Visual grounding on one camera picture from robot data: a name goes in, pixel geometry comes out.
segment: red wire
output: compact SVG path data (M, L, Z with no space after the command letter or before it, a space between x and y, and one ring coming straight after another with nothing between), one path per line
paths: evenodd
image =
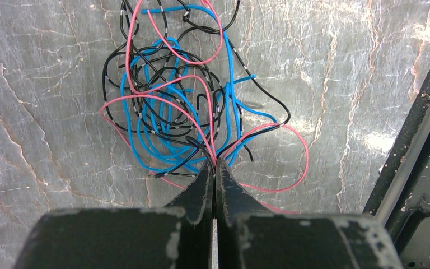
M164 99L164 98L160 98L160 97L158 97L158 96L154 96L154 95L135 94L135 95L127 95L127 96L123 96L123 97L118 97L118 98L115 98L115 99L112 99L112 100L110 100L110 101L106 102L106 104L104 104L104 105L100 108L100 116L101 116L102 118L104 118L107 122L109 122L111 125L113 125L113 126L116 128L116 131L117 131L117 132L118 132L118 134L121 136L121 138L123 138L124 142L126 143L126 145L128 145L128 146L129 146L129 148L131 148L131 146L130 146L129 142L126 140L126 138L124 138L124 135L123 135L123 133L121 132L121 130L120 130L119 128L117 128L117 127L116 127L116 124L115 124L112 120L110 120L109 118L107 118L107 117L105 117L105 116L103 115L103 110L104 110L107 106L111 105L112 103L115 103L115 102L117 102L117 101L121 101L121 100L125 100L125 99L130 99L130 98L153 98L153 99L159 100L159 101L161 101L161 102L164 102L164 103L166 103L166 104L168 104L168 105L171 105L171 106L173 106L175 109L177 109L178 111L182 112L185 116L187 116L187 118L188 118L188 119L190 119L190 120L194 123L195 128L197 129L197 131L199 131L199 133L200 133L200 135L201 135L201 137L202 137L202 139L203 139L203 142L207 145L207 148L209 149L209 150L208 150L208 153L209 153L210 157L212 158L213 163L216 163L216 162L217 162L217 155L216 155L216 154L214 154L214 152L212 152L212 150L210 150L210 147L209 147L209 145L210 145L210 144L208 143L208 141L207 141L207 139L205 138L205 135L204 135L204 133L203 133L203 131L202 131L201 127L197 124L197 122L195 121L195 119L194 119L194 118L192 118L192 117L190 116L190 114L189 114L189 113L187 113L184 109L179 108L179 107L178 107L177 105L175 105L174 103L172 103L172 102L170 102L170 101L167 101L167 100L166 100L166 99Z
M153 27L154 27L154 30L156 31L156 33L159 35L159 37L161 38L161 40L164 42L164 44L168 47L168 49L169 50L171 50L171 52L173 52L174 53L174 55L176 55L177 57L179 57L180 59L182 59L184 62L186 62L186 63L190 63L190 64L205 64L205 63L208 63L208 62L210 62L210 61L212 61L213 59L215 59L215 57L218 55L218 53L220 52L220 50L221 50L221 47L222 47L222 43L223 43L223 37L222 37L222 34L223 34L223 28L222 28L222 24L221 24L221 22L220 22L220 19L219 19L219 17L217 16L217 14L215 13L215 10L214 10L214 8L213 8L213 6L212 6L212 4L210 3L210 1L209 0L200 0L200 2L201 2L201 4L203 5L203 6L208 6L209 8L210 8L210 10L213 12L213 14L215 15L215 17L216 17L216 19L217 19L217 24L218 24L218 27L219 27L219 30L220 30L220 42L219 42L219 45L218 45L218 48L217 48L217 50L216 50L216 52L209 58L209 59L207 59L207 60L205 60L205 61L203 61L203 62L191 62L191 61L189 61L189 60L187 60L187 59L185 59L185 58L183 58L182 56L180 56L175 50L173 50L172 49L172 47L170 46L170 44L163 38L163 36L162 36L162 34L160 33L160 31L159 31L159 29L157 28L157 26L156 26L156 24L155 24L155 22L154 22L154 19L152 18L152 15L151 15L151 13L150 13L150 11L148 11L148 16L149 16L149 19L151 20L151 23L152 23L152 25L153 25ZM129 25L129 34L128 34L128 40L127 40L127 44L126 44L126 54L125 54L125 69L126 69L126 74L130 74L130 70L129 70L129 52L130 52L130 45L131 45L131 38L132 38L132 32L133 32L133 29L134 29L134 23L135 23L135 20L136 20L136 18L137 18L137 12L139 11L139 8L140 8L140 6L141 6L141 3L142 3L142 0L139 0L138 1L138 3L136 4L136 7L134 8L134 12L133 12L133 16L132 16L132 18L131 18L131 22L130 22L130 25ZM167 86L167 85L170 85L170 84L173 84L174 82L178 82L178 81L180 81L180 80L183 80L183 79L185 79L185 78L195 78L195 79L197 79L197 80L199 80L201 83L202 83L202 85L204 86L204 88L205 88L205 92L207 93L207 103L208 103L208 111L209 111L209 113L210 113L210 115L209 115L209 127L210 127L210 142L211 142L211 144L207 141L207 139L205 138L205 135L203 134L203 131L202 131L202 129L201 129L201 127L197 124L197 122L186 112L186 111L184 111L183 109L181 109L180 107L178 107L176 104L174 104L174 103L172 103L172 102L170 102L170 101L167 101L166 99L163 99L163 98L159 98L159 97L157 97L157 96L153 96L153 95L147 95L147 94L149 94L150 92L153 92L153 91L156 91L156 90L158 90L158 89L161 89L161 88L163 88L163 87L165 87L165 86ZM108 121L113 127L115 127L115 129L116 129L116 131L119 133L119 135L121 136L121 138L123 139L123 141L126 143L126 145L128 146L128 147L130 147L130 144L129 144L129 142L127 141L127 139L124 137L124 135L122 134L122 132L117 128L117 126L116 126L116 124L113 122L113 121L111 121L109 118L107 118L107 117L105 117L104 115L103 115L103 110L107 107L107 106L109 106L110 104L112 104L112 103L115 103L115 102L117 102L117 101L120 101L120 100L124 100L124 99L129 99L129 98L153 98L153 99L156 99L156 100L159 100L159 101L161 101L161 102L164 102L164 103L166 103L166 104L168 104L168 105L171 105L171 106L173 106L174 108L176 108L177 110L179 110L179 111L181 111L183 114L185 114L186 116L187 116L187 118L188 119L190 119L193 123L194 123L194 126L196 127L196 129L197 129L197 131L200 133L200 135L202 136L202 139L203 139L203 142L207 145L207 149L208 149L208 153L209 153L209 155L210 155L210 157L211 157L211 159L212 159L212 161L214 162L214 163L216 163L216 158L217 158L217 154L216 154L216 150L215 150L215 145L214 145L214 135L213 135L213 118L211 117L211 112L212 112L212 105L211 105L211 100L210 100L210 94L209 94L209 91L208 91L208 88L207 88L207 86L206 86L206 84L205 84L205 82L200 78L200 77L198 77L198 76L195 76L195 75L187 75L187 76L184 76L184 77L180 77L180 78L177 78L177 79L175 79L175 80L172 80L172 81L170 81L170 82L167 82L167 83L165 83L164 85L161 85L161 86L158 86L158 87L155 87L155 88L152 88L152 89L150 89L150 90L148 90L148 91L137 91L136 89L135 89L135 87L134 87L134 85L133 85L133 82L131 81L131 77L130 76L127 76L127 78L128 78L128 82L129 82L129 87L131 88L131 90L135 93L135 95L130 95L130 96L123 96L123 97L120 97L120 98L116 98L116 99L114 99L114 100L111 100L111 101L108 101L107 103L105 103L101 108L100 108L100 115L101 115L101 117L103 117L106 121ZM270 127L270 126L276 126L276 125L279 125L279 124L277 124L277 123L272 123L272 124L263 124L263 125L261 125L261 126L258 126L258 127L256 127L256 128L254 128L254 129L252 129L251 131L249 131L248 133L246 133L244 136L242 136L235 144L233 144L233 146L225 153L225 156L224 157L226 157L231 151L233 151L234 149L235 149L235 147L243 140L243 139L245 139L246 138L246 136L248 136L249 134L251 134L251 133L254 133L254 132L256 132L257 130L260 130L260 129L263 129L263 128L265 128L265 127ZM247 187L247 188L252 188L252 189L257 189L257 190L259 190L259 191L264 191L264 192L282 192L282 191L287 191L287 190L289 190L289 189L292 189L292 188L294 188L295 186L297 186L297 185L299 185L299 183L303 180L303 178L306 176L306 173L307 173L307 170L308 170L308 168L309 168L309 151L308 151L308 148L307 148L307 144L306 144L306 142L304 141L304 139L302 138L302 136L293 128L293 127L291 127L291 126L287 126L287 125L283 125L282 127L284 127L284 128L287 128L287 129L289 129L289 130L291 130L292 132L294 132L295 134L296 134L296 136L300 139L300 141L301 141L301 143L303 144L303 146L304 146L304 151L305 151L305 155L306 155L306 165L305 165L305 168L304 168L304 172L303 172L303 174L301 175L301 177L293 184L293 185L291 185L291 186L289 186L289 187L286 187L286 188L283 188L283 189L264 189L264 188L259 188L259 187L256 187L256 186L253 186L253 185L248 185L248 184L244 184L244 183L240 183L240 185L241 186L243 186L243 187ZM177 184L177 183L175 183L175 182L172 182L172 181L170 181L170 180L168 180L168 179L165 179L165 178L161 178L163 181L165 181L165 182L167 182L167 183L169 183L169 184L171 184L171 185L173 185L173 186L176 186L176 187L178 187L178 188L181 188L181 189L184 189L184 187L183 186L181 186L181 185L179 185L179 184ZM286 211L286 210L280 210L280 209L278 209L278 208L275 208L275 207L273 207L273 206L270 206L270 205L268 205L268 204L266 204L266 203L264 203L264 202L260 202L263 206L265 206L265 207L267 207L267 208L269 208L270 210L273 210L273 211L276 211L276 212L280 212L280 213L283 213L283 214L296 214L296 213L299 213L298 211Z
M159 37L161 38L162 42L164 42L164 44L166 44L166 46L169 48L169 50L175 55L177 56L179 59L181 59L182 61L186 62L186 63L190 63L190 64L205 64L208 63L210 61L212 61L213 59L215 59L215 57L218 55L218 53L220 52L220 50L222 49L222 45L223 45L223 28L222 28L222 23L220 22L220 18L218 18L217 13L215 12L215 9L213 8L212 4L210 3L210 1L206 1L206 0L200 0L200 2L202 3L202 5L204 6L208 6L210 8L210 10L213 12L213 14L215 15L215 18L217 19L217 24L218 24L218 29L220 30L220 42L218 43L218 48L215 51L215 53L208 59L202 61L202 62L192 62L189 61L187 59L185 59L184 57L182 57L181 55L179 55L174 49L172 49L172 47L169 45L169 43L164 39L164 36L161 34L161 32L159 31L159 29L157 28L156 23L154 22L154 19L152 18L151 15L151 11L147 10L147 16L149 16L149 19L151 20L152 26L154 26L154 30L156 31L156 33L159 35Z
M232 152L235 149L235 147L239 143L241 143L241 141L244 140L248 135L250 135L250 134L252 134L252 133L254 133L254 132L256 132L256 131L258 131L260 129L263 129L263 128L266 128L266 127L271 127L271 126L278 126L278 125L279 125L279 123L268 123L268 124L263 124L263 125L260 125L258 127L253 128L252 130L250 130L249 132L247 132L246 134L244 134L238 141L236 141L236 143L234 143L233 146L231 146L227 150L227 152L225 153L225 155L223 156L223 158L226 158L230 154L230 152ZM242 185L243 187L246 187L246 188L256 189L256 190L263 191L263 192L284 192L284 191L287 191L287 190L292 189L295 186L299 185L299 183L304 179L304 177L307 174L307 170L309 169L309 149L307 148L307 143L306 143L306 141L304 141L304 138L302 138L302 136L293 127L291 127L289 125L283 125L282 127L286 128L286 129L289 129L293 133L295 133L296 136L301 141L303 147L304 147L304 154L306 155L306 165L304 167L304 172L302 173L301 177L296 182L294 182L294 184L292 184L291 186L285 187L285 188L282 188L282 189L265 189L265 188L259 188L259 187L253 186L253 185L245 184L245 183L240 183L240 185Z

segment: wire bundle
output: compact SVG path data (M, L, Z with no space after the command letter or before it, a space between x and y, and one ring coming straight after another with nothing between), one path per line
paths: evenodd
M262 133L280 127L288 128L301 140L305 149L306 166L301 177L293 185L283 189L263 189L248 184L242 184L242 186L265 192L280 192L295 187L307 173L309 163L307 145L294 128L286 125L291 118L288 108L256 81L256 76L245 66L226 34L226 30L235 21L240 8L240 0L237 0L233 18L225 27L222 26L209 1L201 0L202 5L208 6L208 8L185 4L182 0L177 1L181 6L163 8L160 0L157 0L158 9L142 10L142 13L147 14L151 20L160 39L148 47L141 48L137 46L135 40L140 29L137 13L142 0L138 0L134 10L128 0L122 1L120 29L127 42L116 48L105 61L102 73L105 104L100 109L100 115L116 128L128 147L132 149L140 165L153 172L156 178L161 178L180 188L183 186L165 179L164 176L194 176L198 172L197 165L202 161L208 160L214 169L216 160L222 156L229 165L232 165L238 152L243 148L249 154L250 160L253 161L251 151L246 145L249 141ZM218 29L193 23L190 20L191 10L200 10L206 13L217 22ZM177 39L169 36L166 18L166 13L175 11L183 11L182 21L191 26ZM162 16L165 26L163 34L158 30L152 14ZM125 23L128 28L127 31L124 29ZM181 40L192 31L218 35L218 48L209 59L203 60L200 56L187 52L180 47ZM207 66L207 63L217 56L223 43L227 50L230 77L224 86L222 86L223 83L218 76L210 71ZM233 54L247 74L246 77L238 80L234 78ZM125 72L119 82L116 82L109 77L108 68L111 61L121 56L125 56L125 62L118 68L124 69ZM201 76L189 75L189 72L193 71L200 73ZM193 89L184 87L183 82L186 79L195 79L196 84ZM259 90L286 111L285 121L278 123L272 115L250 109L237 99L236 85L248 80L251 80ZM119 98L108 100L106 83L119 89ZM109 107L118 101L121 101L123 105L125 123L117 122ZM258 126L243 135L243 111L266 117L272 123ZM217 147L215 140L222 136L221 128L226 128L226 135L222 145ZM231 142L232 136L236 137L233 142ZM170 167L155 169L146 165L141 159L142 152L138 152L135 148L134 138L142 146L145 154L151 155L160 162L167 163Z

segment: marble surface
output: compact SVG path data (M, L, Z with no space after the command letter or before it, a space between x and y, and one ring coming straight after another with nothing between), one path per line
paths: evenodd
M235 3L212 2L228 21ZM119 5L0 1L0 268L12 267L51 209L154 207L180 191L149 177L97 114L102 64L123 42ZM168 15L175 33L186 27L180 17ZM156 39L148 23L141 17L141 44ZM242 0L228 33L248 68L290 108L310 149L301 185L253 194L285 210L360 212L430 67L430 1ZM206 56L217 42L203 34L190 40L183 46ZM211 68L226 80L226 53ZM253 85L238 92L284 117ZM250 115L244 121L246 129L260 123ZM301 145L287 131L251 148L255 164L242 152L234 166L241 182L280 187L299 176Z

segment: blue wire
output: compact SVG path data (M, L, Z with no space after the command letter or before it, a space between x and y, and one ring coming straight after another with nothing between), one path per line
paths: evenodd
M208 15L210 15L210 17L212 17L214 20L216 20L215 15L210 10L208 10L208 9L202 7L202 6L197 6L197 5L189 4L188 7L196 9L196 10L201 10L201 11L207 13ZM182 6L179 6L179 7L169 7L169 8L165 8L164 11L165 12L171 12L171 11L177 11L177 10L183 10L183 9L184 9L184 7L182 7ZM161 13L161 10L151 10L151 13ZM241 108L247 110L248 112L251 112L253 114L256 114L256 115L259 115L259 116L262 116L262 117L267 117L270 120L272 120L274 123L277 122L276 119L272 115L269 115L267 113L262 113L262 112L258 112L256 110L250 109L245 104L243 104L240 100L238 100L236 98L236 96L235 96L235 84L241 83L241 82L246 81L246 80L250 80L252 78L255 78L255 76L252 75L252 76L244 77L244 78L241 78L241 79L238 79L238 80L234 79L233 56L232 56L231 49L230 49L229 39L228 39L228 36L226 35L225 32L223 33L223 39L224 39L225 46L226 46L226 49L227 49L227 54L228 54L228 67L229 67L229 73L230 73L230 80L229 80L229 82L226 83L226 85L224 87L224 91L226 93L225 94L225 107L226 107L226 109L225 109L225 117L226 117L226 119L225 120L226 120L226 124L227 124L227 137L226 137L225 142L223 143L223 145L217 150L217 153L219 153L223 148L225 148L228 145L228 142L230 141L230 137L231 137L231 121L230 121L230 106L229 106L229 103L231 103L231 108L233 109L233 115L235 117L236 138L237 138L237 140L240 139L240 137L241 137L240 115L239 115L239 111L236 108L237 105L240 106ZM176 39L174 39L174 38L167 38L167 41L172 42L174 44L172 46L173 48L180 49L180 44L178 43L178 41ZM162 40L158 40L158 41L156 41L156 42L153 43L153 46L154 47L158 46L161 43L162 43ZM154 50L155 49L147 49L145 51L152 52ZM186 54L182 53L182 55L183 55L183 58L188 59L188 56ZM140 59L141 59L141 57L134 58L133 61L130 64L130 66L133 67L136 64L136 62L138 60L140 60ZM180 59L177 57L175 59L174 66L175 67L179 66L179 63L180 63ZM189 69L189 67L185 67L183 69L182 76L185 76L187 74L188 69ZM149 81L150 80L149 69L148 69L148 66L146 64L144 65L144 75L146 77L146 80ZM173 80L174 76L175 76L175 71L172 71L169 80ZM120 94L121 94L121 96L124 96L124 84L126 82L126 77L127 77L127 74L124 73L123 77L122 77L122 80L121 80L122 83L121 83L121 86L120 86ZM197 122L197 124L201 125L200 124L200 120L198 118L198 115L197 115L195 109L193 108L193 106L191 105L191 103L187 100L187 98L180 92L180 90L176 89L175 87L173 87L173 85L168 85L165 88L167 90L167 93L176 94L180 99L182 99L182 101L186 104L186 106L193 113L194 119ZM193 89L186 89L185 92L193 92ZM219 98L221 97L221 95L222 94L219 93L218 96L216 96L217 100L219 100ZM167 95L164 95L164 94L159 94L158 96L162 97L162 98L165 98L166 100L170 99L170 96L167 96ZM149 100L148 103L149 103L149 105L151 107L154 107L155 99ZM168 105L167 114L165 114L164 113L165 105L166 104L164 102L161 102L161 105L160 105L160 108L159 108L159 111L160 111L159 112L159 115L160 115L159 117L164 118L167 121L171 121L171 119L172 119L172 112L173 112L172 106ZM136 126L137 126L136 127L136 129L137 129L137 137L138 137L139 142L141 143L143 149L145 151L147 151L155 159L157 159L159 161L163 161L163 162L168 163L168 164L174 164L173 167L168 168L168 169L150 168L149 166L145 165L142 162L140 155L137 153L137 151L136 151L136 149L134 147L134 141L133 141L133 136L132 136L132 126L131 126L131 121L130 121L130 116L129 116L129 110L128 110L128 106L127 106L126 100L123 100L123 108L124 108L124 113L125 113L125 117L126 117L126 121L127 121L129 144L131 146L131 149L132 149L132 151L134 153L134 156L136 157L137 161L144 168L146 168L146 169L148 169L150 171L156 172L156 173L167 173L170 170L172 170L173 168L175 168L176 166L178 166L178 164L180 164L184 160L181 157L182 154L185 154L187 152L189 152L189 154L192 154L196 150L193 147L187 146L187 145L184 145L184 146L174 146L170 141L166 141L162 137L158 137L159 141L162 143L162 145L165 146L170 151L169 155L161 154L154 147L154 144L151 142L151 139L149 137L149 133L150 132L159 133L158 128L153 128L152 131L149 131L147 129L147 126L145 124L143 124L144 138L145 138L145 140L147 140L147 144L146 144L145 141L144 141L144 139L143 139L143 137L141 136L141 133L142 133L141 132L142 115L146 115L147 114L147 107L144 107L142 109L142 111L141 111L140 117L138 118L137 124L136 124ZM156 121L155 121L155 117L154 117L153 113L151 112L149 116L150 116L150 120L151 120L152 126L155 127L156 126ZM161 129L165 133L169 132L169 130L171 128L170 124L167 124L167 123L164 123L164 122L160 122L160 125L161 125ZM205 136L207 135L208 132L209 132L209 127L203 131L203 133L204 133ZM248 142L250 142L253 138L254 137L248 138L245 141L243 141L242 143L240 143L234 149L234 151L228 155L227 159L231 159L230 162L229 162L229 165L232 165L233 162L236 160L238 151L245 144L247 144ZM201 135L200 135L200 133L198 133L198 135L197 135L197 140L199 142L201 142ZM197 173L198 169L195 168L195 167L193 167L192 164L198 163L200 161L204 161L205 159L206 159L206 157L203 156L203 157L195 159L195 160L190 160L190 161L186 162L183 167L185 169L189 170L190 172Z

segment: tangled wires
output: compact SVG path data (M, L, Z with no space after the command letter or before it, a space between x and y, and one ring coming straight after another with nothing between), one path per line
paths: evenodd
M240 0L237 0L233 18L225 27L222 26L209 1L201 0L202 5L208 8L185 4L182 0L177 1L180 6L164 8L160 0L157 0L159 8L142 10L142 14L147 14L160 37L147 47L139 47L135 42L140 29L137 13L142 0L138 0L134 10L127 0L122 1L120 29L127 42L116 48L105 61L102 72L105 104L100 109L101 116L116 128L141 166L153 172L155 178L161 178L180 188L183 187L164 177L167 175L194 176L198 172L197 165L205 160L208 160L214 169L220 157L232 165L241 149L245 149L250 160L253 161L254 157L246 145L248 142L260 134L280 127L288 128L299 137L305 148L306 166L302 176L293 185L283 189L262 189L247 184L242 185L266 192L286 191L295 187L307 173L309 161L307 145L294 128L286 125L291 118L288 108L256 81L256 76L245 66L226 34L226 30L236 19ZM192 10L206 13L215 20L218 28L200 26L192 22L190 20ZM167 13L176 11L183 12L182 21L190 26L177 39L169 35L166 18ZM161 15L165 27L163 33L157 28L153 14ZM181 48L181 40L187 38L188 33L192 31L218 36L218 48L210 58L203 60L201 56ZM223 43L227 50L230 78L225 85L207 65L217 56ZM243 66L246 77L235 79L233 55ZM118 66L118 69L123 71L123 74L120 79L115 80L109 76L110 62L117 61L122 56L125 61ZM189 79L195 80L193 87L187 86L186 81ZM278 123L272 115L251 109L236 97L236 85L250 80L286 111L286 120ZM108 100L107 84L119 89L119 98ZM117 122L111 113L110 105L118 101L122 102L125 122ZM107 117L103 115L103 111L106 111ZM263 124L243 134L243 112L264 117L272 123ZM216 140L220 137L223 137L222 141L216 144ZM134 138L140 145L139 151L135 147ZM150 167L142 161L142 154L149 154L170 167L166 169Z

